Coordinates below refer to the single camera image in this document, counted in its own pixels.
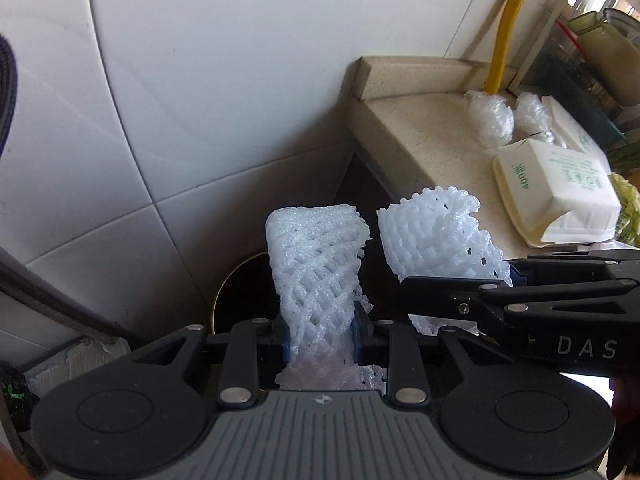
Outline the white foam fruit net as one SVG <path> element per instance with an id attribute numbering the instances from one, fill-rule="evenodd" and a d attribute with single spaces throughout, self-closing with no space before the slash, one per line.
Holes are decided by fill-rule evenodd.
<path id="1" fill-rule="evenodd" d="M 422 335 L 434 336 L 446 325 L 473 335 L 480 331 L 473 321 L 421 314 L 420 304 L 438 304 L 436 295 L 424 290 L 416 299 L 405 298 L 400 285 L 406 278 L 463 278 L 512 284 L 510 264 L 503 251 L 474 217 L 479 210 L 477 197 L 454 186 L 438 186 L 424 188 L 376 212 L 385 260 L 393 272 L 381 300 L 387 307 L 398 307 L 408 315 Z"/>
<path id="2" fill-rule="evenodd" d="M 290 331 L 290 359 L 276 383 L 288 390 L 378 390 L 386 369 L 359 365 L 350 326 L 362 298 L 358 272 L 370 240 L 350 205 L 285 207 L 265 224 L 280 313 Z"/>

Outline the napa cabbage leaves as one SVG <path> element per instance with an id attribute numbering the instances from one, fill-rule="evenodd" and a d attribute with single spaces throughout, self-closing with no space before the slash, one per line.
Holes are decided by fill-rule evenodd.
<path id="1" fill-rule="evenodd" d="M 616 222 L 615 238 L 619 242 L 638 247 L 640 236 L 640 197 L 638 188 L 620 174 L 610 174 L 608 178 L 620 201 L 620 214 Z"/>

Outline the white foam takeout box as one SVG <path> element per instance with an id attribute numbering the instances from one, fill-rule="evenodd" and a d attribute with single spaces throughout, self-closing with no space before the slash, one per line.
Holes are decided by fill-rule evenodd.
<path id="1" fill-rule="evenodd" d="M 499 148 L 501 199 L 530 247 L 594 244 L 615 236 L 620 200 L 600 162 L 538 140 Z"/>
<path id="2" fill-rule="evenodd" d="M 605 152 L 600 148 L 590 134 L 578 124 L 577 120 L 553 96 L 543 96 L 542 104 L 551 117 L 551 132 L 561 138 L 568 148 L 588 154 L 597 159 L 607 174 L 612 169 Z"/>

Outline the clear plastic bag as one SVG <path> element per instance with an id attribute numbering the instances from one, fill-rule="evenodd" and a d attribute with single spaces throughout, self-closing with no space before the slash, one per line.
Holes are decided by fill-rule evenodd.
<path id="1" fill-rule="evenodd" d="M 515 127 L 526 136 L 547 133 L 551 127 L 551 116 L 535 93 L 523 92 L 516 99 L 514 110 Z"/>
<path id="2" fill-rule="evenodd" d="M 485 148 L 501 148 L 513 140 L 515 120 L 506 98 L 469 90 L 464 95 L 477 140 Z"/>

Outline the black trash bin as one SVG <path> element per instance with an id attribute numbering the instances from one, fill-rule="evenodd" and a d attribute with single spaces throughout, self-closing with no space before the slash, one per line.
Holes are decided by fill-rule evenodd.
<path id="1" fill-rule="evenodd" d="M 272 320 L 280 313 L 269 256 L 258 252 L 238 264 L 220 285 L 213 304 L 212 332 L 230 333 L 236 323 Z"/>

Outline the teal plastic basin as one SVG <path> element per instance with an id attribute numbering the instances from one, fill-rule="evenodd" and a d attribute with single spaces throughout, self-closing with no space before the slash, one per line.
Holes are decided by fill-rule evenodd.
<path id="1" fill-rule="evenodd" d="M 626 136 L 602 110 L 598 99 L 574 81 L 565 63 L 549 55 L 542 59 L 542 86 L 590 134 L 600 148 L 608 151 L 616 144 L 629 143 Z"/>

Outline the olive green colander bowl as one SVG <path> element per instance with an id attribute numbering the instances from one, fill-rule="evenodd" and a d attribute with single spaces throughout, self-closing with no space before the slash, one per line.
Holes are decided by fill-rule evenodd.
<path id="1" fill-rule="evenodd" d="M 622 107 L 639 104 L 639 50 L 612 24 L 591 11 L 567 22 L 587 64 Z"/>

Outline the white dish rack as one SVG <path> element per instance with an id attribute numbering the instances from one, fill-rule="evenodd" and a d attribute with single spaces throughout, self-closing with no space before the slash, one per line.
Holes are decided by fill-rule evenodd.
<path id="1" fill-rule="evenodd" d="M 521 93 L 520 84 L 533 66 L 538 54 L 546 44 L 552 28 L 556 21 L 566 22 L 572 18 L 575 14 L 575 6 L 579 0 L 556 0 L 555 5 L 549 12 L 544 24 L 539 32 L 537 32 L 533 39 L 529 41 L 528 49 L 526 50 L 526 57 L 523 64 L 518 69 L 510 84 L 508 90 L 514 95 L 518 96 Z"/>

